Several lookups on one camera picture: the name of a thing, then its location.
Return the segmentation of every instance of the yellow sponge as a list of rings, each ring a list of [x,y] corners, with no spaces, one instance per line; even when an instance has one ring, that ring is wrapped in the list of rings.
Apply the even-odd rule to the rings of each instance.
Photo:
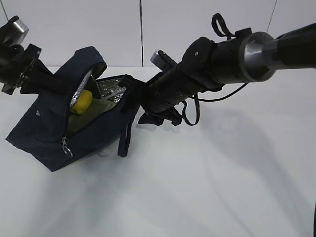
[[[83,115],[91,105],[92,99],[93,95],[91,91],[83,90],[71,112],[77,115]]]

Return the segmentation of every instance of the bag handle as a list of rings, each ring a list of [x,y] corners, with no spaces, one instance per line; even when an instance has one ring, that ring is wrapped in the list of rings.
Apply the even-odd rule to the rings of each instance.
[[[122,129],[120,133],[120,139],[119,139],[119,145],[118,145],[118,155],[120,157],[127,156],[133,122],[134,122],[134,118],[127,124],[125,128]]]

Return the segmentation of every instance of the zipper pull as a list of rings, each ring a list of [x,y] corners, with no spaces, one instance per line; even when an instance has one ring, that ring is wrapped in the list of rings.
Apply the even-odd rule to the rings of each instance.
[[[61,139],[61,142],[63,144],[63,151],[68,157],[72,158],[72,157],[74,157],[74,155],[73,155],[72,151],[69,149],[69,147],[67,146],[66,139],[67,139],[67,137],[62,137],[62,139]]]

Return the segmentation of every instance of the navy blue bag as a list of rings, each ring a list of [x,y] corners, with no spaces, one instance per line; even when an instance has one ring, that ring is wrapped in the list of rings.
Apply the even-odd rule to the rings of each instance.
[[[90,72],[97,79],[107,65],[94,47],[77,50],[55,74],[69,85],[66,95],[41,89],[6,140],[16,148],[32,154],[51,171],[58,170],[84,156],[94,153],[120,138],[118,155],[126,156],[131,126],[140,107],[137,98],[142,82],[123,75],[95,82],[117,79],[126,90],[119,102],[80,130],[70,133],[70,103],[78,87]]]

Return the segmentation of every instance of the metal ring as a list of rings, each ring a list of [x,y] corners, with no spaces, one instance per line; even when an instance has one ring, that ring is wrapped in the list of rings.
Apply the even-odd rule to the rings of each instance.
[[[68,157],[70,158],[74,157],[72,151],[68,147],[63,147],[63,151]]]

